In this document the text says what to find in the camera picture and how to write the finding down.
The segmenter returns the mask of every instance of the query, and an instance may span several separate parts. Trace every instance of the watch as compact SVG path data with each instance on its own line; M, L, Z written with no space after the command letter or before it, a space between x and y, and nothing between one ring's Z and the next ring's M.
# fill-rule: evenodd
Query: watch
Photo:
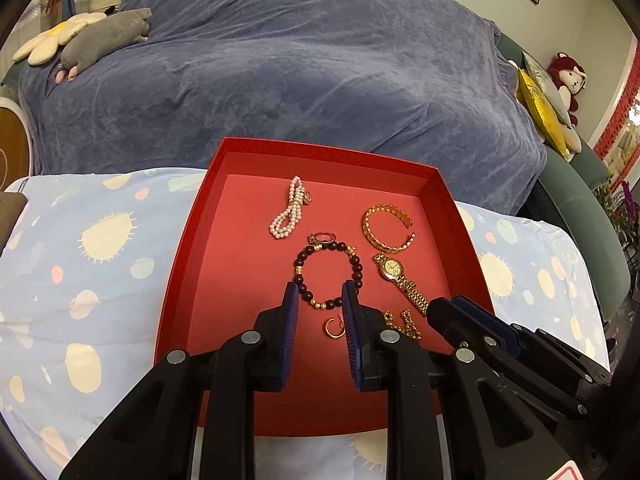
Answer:
M415 290L414 282L410 282L405 278L402 264L398 260L387 258L383 253L376 254L372 259L378 265L382 277L390 282L394 282L400 292L418 309L418 312L420 312L423 317L426 317L429 301L427 301L420 292Z

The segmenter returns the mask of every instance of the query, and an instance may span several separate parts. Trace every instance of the pearl necklace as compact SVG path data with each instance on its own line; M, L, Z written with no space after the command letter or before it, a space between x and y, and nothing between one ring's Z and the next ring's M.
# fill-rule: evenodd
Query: pearl necklace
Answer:
M305 191L300 177L295 176L289 186L289 205L273 219L269 226L269 231L275 238L286 238L295 229L296 224L302 218L302 205L311 203L311 196ZM289 218L289 223L282 227L285 219Z

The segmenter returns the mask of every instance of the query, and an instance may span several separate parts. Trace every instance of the red tray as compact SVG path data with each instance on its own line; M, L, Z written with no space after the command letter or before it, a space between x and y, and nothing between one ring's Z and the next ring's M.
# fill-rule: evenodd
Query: red tray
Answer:
M288 238L269 225L287 205L298 175L312 203ZM471 240L434 168L370 153L281 142L224 139L204 178L178 247L162 307L156 361L175 348L197 354L219 348L253 326L258 312L278 306L293 261L310 233L334 232L356 246L364 266L359 300L399 313L409 301L378 273L377 251L362 233L371 206L390 203L413 220L416 237L397 256L408 279L428 299L463 294L493 312ZM385 212L370 217L372 231L401 245L412 230ZM348 258L321 251L305 263L305 283L316 298L340 295L351 277ZM315 436L386 427L386 394L354 388L345 338L329 339L322 323L339 309L314 310L300 301L291 375L279 394L255 396L256 434ZM412 317L425 348L450 352L417 310ZM332 330L339 330L337 322Z

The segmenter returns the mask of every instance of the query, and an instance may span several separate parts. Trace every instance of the polka dot tablecloth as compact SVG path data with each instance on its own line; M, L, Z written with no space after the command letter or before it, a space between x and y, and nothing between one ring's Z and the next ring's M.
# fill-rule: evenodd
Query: polka dot tablecloth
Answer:
M203 177L164 168L10 187L29 203L0 257L0 412L47 479L152 366L166 283ZM458 210L496 314L608 367L590 279L568 235ZM256 438L259 480L377 480L385 463L385 430Z

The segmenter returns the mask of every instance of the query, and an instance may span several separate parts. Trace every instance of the yellow pillow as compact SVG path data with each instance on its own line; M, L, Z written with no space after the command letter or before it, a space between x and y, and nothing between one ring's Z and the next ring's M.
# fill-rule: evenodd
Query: yellow pillow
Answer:
M529 113L545 136L546 143L566 160L569 152L564 142L564 133L549 99L545 97L538 85L524 70L518 70L518 79L520 82L519 90L524 96Z

